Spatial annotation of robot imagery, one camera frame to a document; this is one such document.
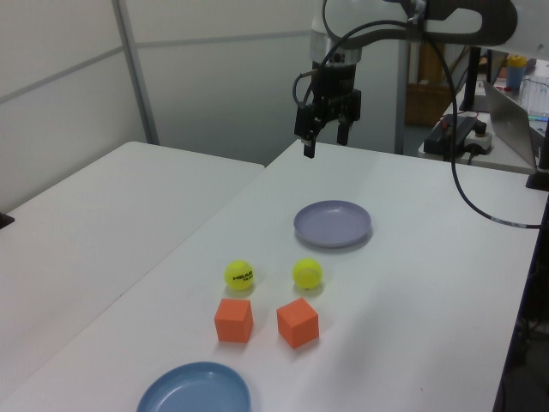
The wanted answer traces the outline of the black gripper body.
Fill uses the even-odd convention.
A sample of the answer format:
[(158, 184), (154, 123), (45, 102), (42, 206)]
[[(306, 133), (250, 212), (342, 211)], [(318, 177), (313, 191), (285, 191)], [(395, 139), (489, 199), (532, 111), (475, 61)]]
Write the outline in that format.
[(356, 65), (320, 67), (313, 62), (312, 68), (318, 70), (311, 80), (313, 100), (306, 105), (308, 124), (326, 124), (343, 118), (351, 124), (359, 119), (361, 92), (354, 88)]

